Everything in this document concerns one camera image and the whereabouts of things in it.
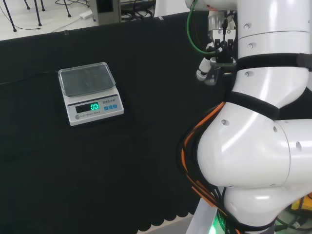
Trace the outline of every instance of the white wall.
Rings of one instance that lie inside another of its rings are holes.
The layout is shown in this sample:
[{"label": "white wall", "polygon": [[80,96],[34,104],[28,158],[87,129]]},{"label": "white wall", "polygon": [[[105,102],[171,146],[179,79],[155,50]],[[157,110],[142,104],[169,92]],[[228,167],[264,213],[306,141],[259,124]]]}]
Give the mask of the white wall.
[{"label": "white wall", "polygon": [[155,16],[167,16],[190,11],[184,0],[156,0]]}]

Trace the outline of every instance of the black fabric table cover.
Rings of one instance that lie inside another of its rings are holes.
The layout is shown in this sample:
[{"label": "black fabric table cover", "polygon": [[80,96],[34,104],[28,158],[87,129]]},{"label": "black fabric table cover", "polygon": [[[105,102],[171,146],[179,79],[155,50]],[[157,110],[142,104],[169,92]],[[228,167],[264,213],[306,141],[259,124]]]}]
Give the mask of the black fabric table cover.
[{"label": "black fabric table cover", "polygon": [[[176,147],[222,101],[226,81],[196,80],[203,56],[188,42],[186,18],[0,42],[0,82],[30,76],[0,86],[0,233],[135,234],[194,213],[199,197]],[[57,74],[42,72],[102,61],[125,113],[71,127]],[[311,99],[306,91],[282,115],[311,117]]]}]

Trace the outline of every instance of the green led display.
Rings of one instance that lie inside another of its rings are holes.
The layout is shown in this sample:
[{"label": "green led display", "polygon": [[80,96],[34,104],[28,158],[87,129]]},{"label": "green led display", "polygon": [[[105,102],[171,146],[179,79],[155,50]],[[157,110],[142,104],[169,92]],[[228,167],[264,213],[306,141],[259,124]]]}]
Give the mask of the green led display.
[{"label": "green led display", "polygon": [[90,107],[91,107],[91,111],[99,109],[98,103],[93,103],[93,104],[91,104]]}]

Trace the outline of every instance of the electronic scale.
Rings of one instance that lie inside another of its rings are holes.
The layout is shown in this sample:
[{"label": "electronic scale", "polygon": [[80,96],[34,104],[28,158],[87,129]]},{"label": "electronic scale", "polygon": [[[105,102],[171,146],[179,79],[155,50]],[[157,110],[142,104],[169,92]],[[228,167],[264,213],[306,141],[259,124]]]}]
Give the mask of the electronic scale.
[{"label": "electronic scale", "polygon": [[105,62],[59,70],[58,78],[71,126],[124,113]]}]

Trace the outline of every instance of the cable connector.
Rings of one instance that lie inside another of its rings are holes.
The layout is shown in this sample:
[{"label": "cable connector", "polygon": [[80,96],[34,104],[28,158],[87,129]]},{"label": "cable connector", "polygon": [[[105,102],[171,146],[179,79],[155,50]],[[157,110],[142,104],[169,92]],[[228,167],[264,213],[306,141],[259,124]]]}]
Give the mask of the cable connector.
[{"label": "cable connector", "polygon": [[223,35],[226,35],[226,30],[228,29],[228,19],[224,19],[223,24],[222,24],[222,28],[223,28]]},{"label": "cable connector", "polygon": [[302,225],[304,225],[308,221],[307,218],[299,218],[292,226],[294,228],[300,228]]}]

